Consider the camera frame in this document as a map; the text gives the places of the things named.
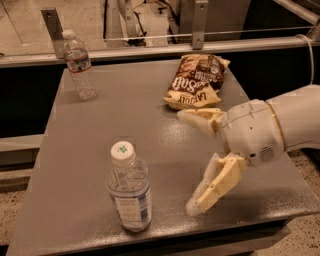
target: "white robotic hand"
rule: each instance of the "white robotic hand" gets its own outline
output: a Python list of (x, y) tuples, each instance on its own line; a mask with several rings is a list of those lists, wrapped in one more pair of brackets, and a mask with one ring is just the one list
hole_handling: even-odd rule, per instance
[[(319, 109), (320, 86), (308, 85), (267, 101), (251, 100), (227, 112), (216, 108), (178, 112), (182, 122), (207, 135), (220, 132), (226, 152), (231, 152), (223, 159), (212, 157), (204, 180), (187, 203), (188, 214), (205, 212), (228, 193), (240, 181), (246, 163), (259, 166), (286, 151), (320, 148)], [(225, 167), (216, 175), (221, 163)]]
[(214, 154), (186, 208), (190, 216), (206, 212), (238, 184), (247, 169), (243, 157), (230, 153), (224, 158)]

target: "cable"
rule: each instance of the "cable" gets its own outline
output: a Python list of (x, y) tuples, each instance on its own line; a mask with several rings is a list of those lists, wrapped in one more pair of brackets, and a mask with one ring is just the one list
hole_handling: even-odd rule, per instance
[(311, 81), (310, 81), (310, 84), (313, 84), (313, 80), (314, 80), (314, 58), (313, 58), (313, 50), (312, 50), (312, 45), (311, 45), (310, 38), (308, 38), (308, 37), (306, 37), (305, 35), (302, 35), (302, 34), (298, 34), (298, 35), (296, 35), (296, 37), (301, 38), (304, 41), (306, 41), (308, 46), (309, 46), (310, 62), (311, 62)]

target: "gray table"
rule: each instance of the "gray table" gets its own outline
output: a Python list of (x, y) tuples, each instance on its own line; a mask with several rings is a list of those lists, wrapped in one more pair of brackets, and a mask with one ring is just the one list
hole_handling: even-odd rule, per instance
[[(186, 215), (185, 203), (211, 155), (225, 152), (219, 137), (209, 139), (180, 123), (162, 100), (178, 64), (96, 66), (99, 96), (89, 102), (78, 100), (64, 72), (8, 255), (100, 248), (106, 255), (143, 249), (148, 253), (137, 255), (150, 255), (150, 250), (165, 254), (214, 245), (219, 239), (212, 237), (234, 235), (241, 228), (250, 227), (241, 232), (258, 236), (259, 225), (273, 227), (277, 221), (320, 211), (319, 199), (284, 154), (277, 162), (249, 168), (206, 214)], [(223, 110), (248, 100), (230, 70), (219, 95)], [(153, 220), (138, 234), (120, 227), (104, 184), (109, 150), (120, 139), (134, 143), (151, 172)], [(201, 239), (207, 243), (193, 243)]]

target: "metal rail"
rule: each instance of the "metal rail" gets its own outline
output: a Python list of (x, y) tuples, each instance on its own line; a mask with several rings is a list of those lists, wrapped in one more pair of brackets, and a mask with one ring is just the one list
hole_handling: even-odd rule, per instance
[[(181, 56), (190, 53), (226, 53), (261, 51), (274, 49), (287, 49), (307, 47), (306, 41), (298, 37), (280, 37), (267, 39), (231, 40), (204, 43), (201, 50), (194, 50), (190, 44), (170, 45), (153, 48), (121, 48), (105, 51), (91, 51), (90, 58), (93, 62), (115, 61), (115, 60), (143, 60), (158, 57)], [(312, 46), (320, 46), (320, 42), (312, 42)], [(0, 57), (0, 68), (42, 66), (64, 64), (63, 59), (52, 54), (23, 55), (23, 56), (2, 56)]]

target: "speckled floor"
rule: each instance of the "speckled floor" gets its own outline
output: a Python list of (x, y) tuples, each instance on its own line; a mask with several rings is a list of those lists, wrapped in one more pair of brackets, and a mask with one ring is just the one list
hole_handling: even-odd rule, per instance
[[(290, 157), (313, 192), (320, 198), (320, 169), (301, 150)], [(288, 224), (291, 234), (274, 246), (259, 250), (259, 256), (320, 256), (320, 214), (296, 218)]]
[[(291, 152), (290, 157), (310, 188), (320, 198), (320, 170), (303, 151)], [(30, 177), (31, 170), (0, 172), (0, 175), (11, 179), (14, 176)], [(14, 228), (17, 214), (22, 204), (24, 190), (0, 193), (0, 245), (8, 245)], [(320, 256), (320, 214), (299, 217), (288, 224), (291, 234), (274, 246), (259, 250), (258, 256)]]

